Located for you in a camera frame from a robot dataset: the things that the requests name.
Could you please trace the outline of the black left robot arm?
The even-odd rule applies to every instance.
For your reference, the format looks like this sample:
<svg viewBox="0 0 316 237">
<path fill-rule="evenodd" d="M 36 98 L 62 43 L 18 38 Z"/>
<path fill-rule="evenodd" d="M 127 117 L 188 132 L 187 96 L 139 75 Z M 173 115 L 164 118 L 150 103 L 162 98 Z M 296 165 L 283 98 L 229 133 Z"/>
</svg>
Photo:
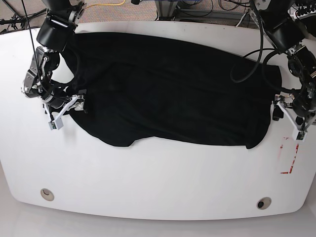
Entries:
<svg viewBox="0 0 316 237">
<path fill-rule="evenodd" d="M 316 58 L 302 45 L 304 33 L 288 13 L 293 0 L 251 0 L 249 15 L 257 24 L 260 38 L 266 38 L 273 46 L 263 62 L 257 61 L 254 68 L 243 78 L 233 79 L 234 83 L 247 80 L 258 66 L 268 86 L 278 92 L 273 101 L 273 120 L 286 115 L 294 129 L 292 137 L 303 141 L 307 129 L 316 120 Z M 286 89 L 273 85 L 266 77 L 267 62 L 277 54 L 285 54 L 288 68 L 301 83 L 300 89 Z"/>
</svg>

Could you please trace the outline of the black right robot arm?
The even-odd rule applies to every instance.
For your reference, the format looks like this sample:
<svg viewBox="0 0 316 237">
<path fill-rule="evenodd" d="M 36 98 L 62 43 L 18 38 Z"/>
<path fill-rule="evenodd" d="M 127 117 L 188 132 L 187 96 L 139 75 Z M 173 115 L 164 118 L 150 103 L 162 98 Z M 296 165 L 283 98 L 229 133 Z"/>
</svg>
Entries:
<svg viewBox="0 0 316 237">
<path fill-rule="evenodd" d="M 33 49 L 32 62 L 21 90 L 28 98 L 39 97 L 42 100 L 49 118 L 48 124 L 54 130 L 63 126 L 64 113 L 70 109 L 85 109 L 86 90 L 67 95 L 65 88 L 71 86 L 74 80 L 61 83 L 51 77 L 60 64 L 60 52 L 64 51 L 67 42 L 74 35 L 86 3 L 82 0 L 78 0 L 75 5 L 68 0 L 45 0 L 43 3 L 47 8 L 47 15 L 37 36 L 40 46 Z"/>
</svg>

